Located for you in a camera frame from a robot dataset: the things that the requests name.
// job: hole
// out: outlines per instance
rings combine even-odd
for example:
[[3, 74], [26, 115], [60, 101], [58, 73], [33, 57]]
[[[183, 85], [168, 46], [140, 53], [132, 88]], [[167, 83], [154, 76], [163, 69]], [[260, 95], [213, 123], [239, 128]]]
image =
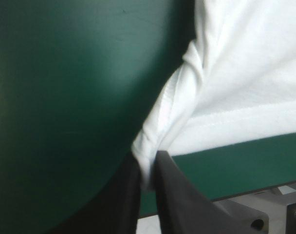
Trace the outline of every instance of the hole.
[[253, 223], [251, 224], [251, 228], [260, 231], [262, 230], [264, 227], [264, 221], [261, 219], [256, 219], [253, 221]]

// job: machine part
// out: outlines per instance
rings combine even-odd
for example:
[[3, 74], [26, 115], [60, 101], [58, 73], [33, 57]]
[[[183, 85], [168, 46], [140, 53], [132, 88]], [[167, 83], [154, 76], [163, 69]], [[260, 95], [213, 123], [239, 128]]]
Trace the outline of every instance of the machine part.
[[288, 205], [286, 215], [286, 234], [296, 234], [296, 203]]

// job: green curved surface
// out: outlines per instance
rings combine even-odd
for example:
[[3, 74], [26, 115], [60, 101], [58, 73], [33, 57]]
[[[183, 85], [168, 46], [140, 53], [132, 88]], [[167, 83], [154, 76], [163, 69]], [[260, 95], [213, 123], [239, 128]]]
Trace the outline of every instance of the green curved surface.
[[[0, 0], [0, 234], [43, 233], [101, 189], [193, 37], [193, 1]], [[295, 180], [296, 135], [268, 141], [175, 160], [210, 198]]]

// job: dark green panel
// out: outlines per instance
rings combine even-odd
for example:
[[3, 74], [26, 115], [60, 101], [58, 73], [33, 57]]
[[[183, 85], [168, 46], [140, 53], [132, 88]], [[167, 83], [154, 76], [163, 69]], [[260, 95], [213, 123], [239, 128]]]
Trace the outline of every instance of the dark green panel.
[[[0, 234], [42, 233], [101, 189], [193, 35], [193, 1], [0, 0]], [[277, 150], [296, 135], [281, 139], [175, 160], [218, 197], [296, 179], [296, 154]], [[252, 179], [258, 160], [272, 170]]]

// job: white cloth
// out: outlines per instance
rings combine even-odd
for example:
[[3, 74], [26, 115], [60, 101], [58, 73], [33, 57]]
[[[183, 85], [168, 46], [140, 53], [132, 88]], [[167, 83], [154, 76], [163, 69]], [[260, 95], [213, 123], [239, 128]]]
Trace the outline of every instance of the white cloth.
[[196, 39], [132, 152], [171, 156], [296, 132], [296, 0], [196, 0]]

